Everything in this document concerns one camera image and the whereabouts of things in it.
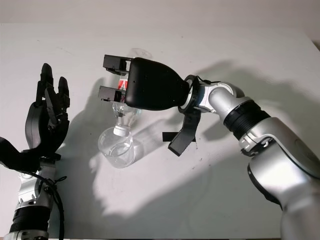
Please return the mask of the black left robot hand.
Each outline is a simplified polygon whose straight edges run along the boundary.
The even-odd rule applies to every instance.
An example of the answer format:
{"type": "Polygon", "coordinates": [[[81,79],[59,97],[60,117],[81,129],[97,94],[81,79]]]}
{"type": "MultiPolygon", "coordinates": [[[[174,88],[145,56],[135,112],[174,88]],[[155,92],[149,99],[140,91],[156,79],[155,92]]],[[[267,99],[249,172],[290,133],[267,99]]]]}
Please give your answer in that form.
{"type": "Polygon", "coordinates": [[[63,76],[59,78],[58,92],[55,92],[52,68],[44,63],[37,82],[35,102],[29,107],[25,122],[28,153],[37,158],[49,158],[56,154],[69,129],[69,107],[67,79],[63,76]]]}

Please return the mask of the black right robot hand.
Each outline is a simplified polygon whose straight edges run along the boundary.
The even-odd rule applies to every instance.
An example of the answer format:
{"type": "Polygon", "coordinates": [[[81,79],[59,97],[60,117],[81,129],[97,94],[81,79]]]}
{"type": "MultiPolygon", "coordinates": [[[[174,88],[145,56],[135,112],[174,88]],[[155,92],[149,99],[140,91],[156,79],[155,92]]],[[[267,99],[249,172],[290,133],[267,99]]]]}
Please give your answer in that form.
{"type": "Polygon", "coordinates": [[[101,86],[103,101],[124,103],[132,108],[162,111],[185,104],[190,85],[173,69],[160,62],[106,54],[103,67],[110,73],[127,75],[126,89],[101,86]]]}

